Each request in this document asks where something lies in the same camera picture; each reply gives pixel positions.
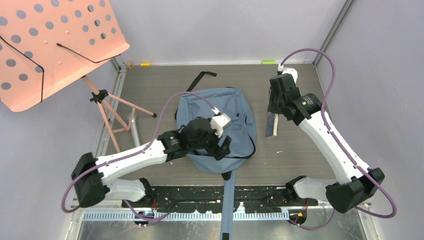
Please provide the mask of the purple cover book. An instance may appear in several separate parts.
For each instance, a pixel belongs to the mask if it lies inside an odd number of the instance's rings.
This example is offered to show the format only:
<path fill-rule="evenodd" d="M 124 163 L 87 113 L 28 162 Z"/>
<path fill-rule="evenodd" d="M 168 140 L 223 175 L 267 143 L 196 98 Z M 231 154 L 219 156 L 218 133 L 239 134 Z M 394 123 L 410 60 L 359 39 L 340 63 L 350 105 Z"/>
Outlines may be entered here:
<path fill-rule="evenodd" d="M 276 137 L 278 135 L 279 114 L 268 111 L 266 118 L 265 137 Z"/>

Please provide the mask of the light blue backpack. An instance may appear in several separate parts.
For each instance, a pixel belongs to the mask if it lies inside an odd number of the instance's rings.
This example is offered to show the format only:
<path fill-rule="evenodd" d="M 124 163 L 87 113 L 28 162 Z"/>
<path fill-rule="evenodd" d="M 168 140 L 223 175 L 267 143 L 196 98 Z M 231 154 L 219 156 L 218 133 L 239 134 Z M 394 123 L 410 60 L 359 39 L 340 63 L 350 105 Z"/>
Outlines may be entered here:
<path fill-rule="evenodd" d="M 183 132 L 193 133 L 199 129 L 196 120 L 211 126 L 212 135 L 202 134 L 200 140 L 212 140 L 210 148 L 196 147 L 188 158 L 201 171 L 220 174 L 224 179 L 221 216 L 221 239 L 233 238 L 233 213 L 235 204 L 236 170 L 256 153 L 257 128 L 253 110 L 241 90 L 234 87 L 210 88 L 191 92 L 200 80 L 211 71 L 202 71 L 181 96 L 174 118 Z"/>

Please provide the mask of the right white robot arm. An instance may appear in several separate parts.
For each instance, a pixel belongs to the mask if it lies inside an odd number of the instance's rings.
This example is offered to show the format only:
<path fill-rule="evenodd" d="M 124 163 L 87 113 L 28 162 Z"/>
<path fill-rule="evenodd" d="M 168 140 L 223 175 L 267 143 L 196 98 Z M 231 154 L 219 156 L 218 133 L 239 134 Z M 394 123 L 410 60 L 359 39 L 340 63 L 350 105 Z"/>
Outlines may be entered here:
<path fill-rule="evenodd" d="M 328 129 L 332 125 L 326 111 L 321 112 L 321 101 L 316 95 L 301 95 L 295 77 L 283 73 L 270 78 L 268 111 L 283 115 L 299 126 L 316 144 L 334 172 L 335 179 L 312 179 L 301 175 L 286 183 L 285 198 L 291 205 L 304 199 L 328 202 L 337 212 L 346 213 L 377 191 L 373 181 L 385 179 L 379 168 L 370 168 L 347 145 L 340 133 Z"/>

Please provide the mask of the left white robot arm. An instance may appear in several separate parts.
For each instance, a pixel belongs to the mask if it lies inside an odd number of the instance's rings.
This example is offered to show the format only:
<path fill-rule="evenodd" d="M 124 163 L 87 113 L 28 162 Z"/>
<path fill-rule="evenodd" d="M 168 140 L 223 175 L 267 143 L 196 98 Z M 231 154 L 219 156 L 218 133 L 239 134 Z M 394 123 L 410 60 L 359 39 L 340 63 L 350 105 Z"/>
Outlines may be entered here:
<path fill-rule="evenodd" d="M 122 176 L 136 170 L 185 157 L 196 150 L 205 150 L 217 161 L 230 153 L 230 136 L 220 144 L 231 119 L 226 114 L 212 118 L 197 117 L 182 130 L 166 131 L 153 141 L 116 154 L 94 157 L 83 154 L 71 173 L 72 187 L 79 207 L 93 207 L 103 200 L 128 200 L 148 207 L 153 193 L 145 180 L 123 180 Z"/>

